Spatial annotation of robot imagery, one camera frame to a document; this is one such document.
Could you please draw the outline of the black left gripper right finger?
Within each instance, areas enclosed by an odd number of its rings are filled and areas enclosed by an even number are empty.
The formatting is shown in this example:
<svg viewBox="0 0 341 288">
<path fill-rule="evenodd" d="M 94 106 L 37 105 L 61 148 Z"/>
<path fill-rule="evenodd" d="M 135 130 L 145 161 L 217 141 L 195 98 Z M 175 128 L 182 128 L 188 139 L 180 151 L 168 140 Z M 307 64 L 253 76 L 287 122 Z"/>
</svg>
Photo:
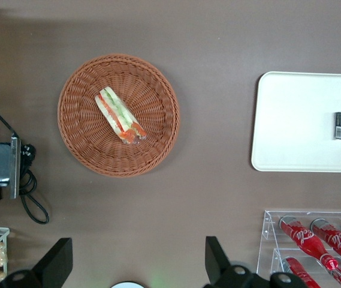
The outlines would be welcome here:
<svg viewBox="0 0 341 288">
<path fill-rule="evenodd" d="M 206 237 L 204 263 L 209 278 L 204 287 L 266 287 L 266 280 L 247 267 L 232 265 L 215 236 Z"/>
</svg>

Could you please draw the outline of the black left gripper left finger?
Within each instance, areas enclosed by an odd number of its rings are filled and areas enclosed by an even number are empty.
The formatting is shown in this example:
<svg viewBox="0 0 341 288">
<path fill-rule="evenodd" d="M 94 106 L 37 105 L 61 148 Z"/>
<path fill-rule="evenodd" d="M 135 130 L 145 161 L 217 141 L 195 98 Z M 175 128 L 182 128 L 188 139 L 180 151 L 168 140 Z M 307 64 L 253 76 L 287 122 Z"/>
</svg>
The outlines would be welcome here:
<svg viewBox="0 0 341 288">
<path fill-rule="evenodd" d="M 16 271 L 0 281 L 3 288 L 63 287 L 73 270 L 73 240 L 61 238 L 32 269 Z"/>
</svg>

